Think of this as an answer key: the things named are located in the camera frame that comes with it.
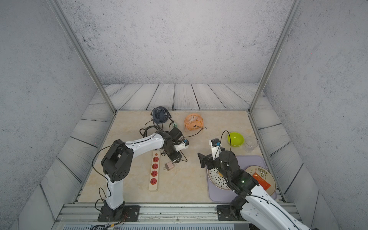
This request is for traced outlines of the dark blue desk fan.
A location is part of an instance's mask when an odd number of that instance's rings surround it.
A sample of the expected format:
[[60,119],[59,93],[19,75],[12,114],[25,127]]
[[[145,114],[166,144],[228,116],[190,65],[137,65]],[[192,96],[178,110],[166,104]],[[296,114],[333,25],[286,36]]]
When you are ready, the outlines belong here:
[[164,124],[168,120],[173,122],[172,116],[169,113],[168,109],[166,109],[163,106],[158,106],[152,109],[151,113],[151,119],[155,124]]

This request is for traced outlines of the pink USB plug adapter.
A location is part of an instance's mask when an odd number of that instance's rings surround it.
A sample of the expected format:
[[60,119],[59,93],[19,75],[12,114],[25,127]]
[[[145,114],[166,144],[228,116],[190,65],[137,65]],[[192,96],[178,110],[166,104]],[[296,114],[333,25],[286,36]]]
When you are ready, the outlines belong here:
[[170,171],[174,168],[174,164],[172,162],[168,162],[164,165],[164,170]]

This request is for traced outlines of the beige power strip red sockets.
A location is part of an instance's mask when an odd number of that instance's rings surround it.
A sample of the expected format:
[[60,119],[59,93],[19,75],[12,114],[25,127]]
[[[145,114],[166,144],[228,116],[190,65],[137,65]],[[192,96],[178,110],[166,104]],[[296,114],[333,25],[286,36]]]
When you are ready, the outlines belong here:
[[160,171],[160,159],[161,152],[159,150],[154,150],[152,153],[152,161],[150,166],[150,180],[149,180],[149,191],[157,191],[158,190],[158,182],[159,182],[159,171]]

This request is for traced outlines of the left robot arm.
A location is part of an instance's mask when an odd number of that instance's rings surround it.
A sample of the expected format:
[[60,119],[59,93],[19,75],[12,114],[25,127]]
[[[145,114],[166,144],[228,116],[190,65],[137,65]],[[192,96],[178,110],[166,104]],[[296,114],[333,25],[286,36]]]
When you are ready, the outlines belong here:
[[102,177],[107,180],[110,195],[104,203],[111,210],[124,205],[123,185],[134,158],[154,150],[163,150],[169,159],[176,163],[181,161],[181,150],[189,147],[189,141],[184,139],[182,132],[174,127],[171,131],[157,130],[154,134],[139,140],[123,142],[116,140],[108,146],[109,150],[101,160]]

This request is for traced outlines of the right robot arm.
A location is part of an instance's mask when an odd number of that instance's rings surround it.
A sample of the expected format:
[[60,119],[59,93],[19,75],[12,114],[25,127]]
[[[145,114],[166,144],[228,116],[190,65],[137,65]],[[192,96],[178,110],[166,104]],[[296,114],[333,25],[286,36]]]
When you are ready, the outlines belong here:
[[219,155],[197,155],[202,168],[216,169],[227,186],[237,194],[230,203],[230,213],[235,219],[247,220],[260,230],[309,229],[269,196],[255,178],[240,168],[232,151],[223,150]]

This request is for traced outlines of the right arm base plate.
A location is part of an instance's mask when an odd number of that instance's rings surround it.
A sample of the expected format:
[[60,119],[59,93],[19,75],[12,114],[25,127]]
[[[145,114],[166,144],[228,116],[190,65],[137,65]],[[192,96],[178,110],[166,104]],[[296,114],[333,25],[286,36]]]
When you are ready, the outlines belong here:
[[217,205],[218,221],[244,221],[240,212],[231,205]]

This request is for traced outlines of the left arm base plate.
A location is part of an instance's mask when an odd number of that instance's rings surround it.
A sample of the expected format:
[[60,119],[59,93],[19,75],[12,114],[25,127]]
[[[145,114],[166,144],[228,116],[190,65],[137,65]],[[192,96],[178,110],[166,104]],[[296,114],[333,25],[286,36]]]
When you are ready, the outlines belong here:
[[103,206],[97,218],[98,222],[136,222],[138,221],[140,206],[123,206],[112,210]]

